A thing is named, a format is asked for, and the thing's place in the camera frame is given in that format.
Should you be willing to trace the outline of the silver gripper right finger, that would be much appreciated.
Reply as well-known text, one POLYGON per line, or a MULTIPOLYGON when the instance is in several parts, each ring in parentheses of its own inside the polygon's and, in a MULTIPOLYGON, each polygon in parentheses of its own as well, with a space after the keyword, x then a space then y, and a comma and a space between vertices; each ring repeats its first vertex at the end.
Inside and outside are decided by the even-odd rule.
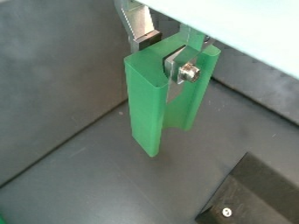
POLYGON ((186 82, 194 83, 199 79, 202 69, 197 60, 215 42, 215 38, 187 24, 181 24, 179 40, 182 45, 163 58, 163 71, 169 79, 167 102, 179 96, 186 82))

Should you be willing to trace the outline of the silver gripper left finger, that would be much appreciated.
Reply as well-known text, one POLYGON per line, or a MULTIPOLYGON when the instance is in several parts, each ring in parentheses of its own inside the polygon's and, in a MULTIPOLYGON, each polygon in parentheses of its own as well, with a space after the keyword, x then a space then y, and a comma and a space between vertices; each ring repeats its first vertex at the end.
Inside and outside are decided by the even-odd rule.
POLYGON ((163 34, 155 29, 150 8, 137 0, 114 0, 131 45, 131 53, 157 44, 163 34))

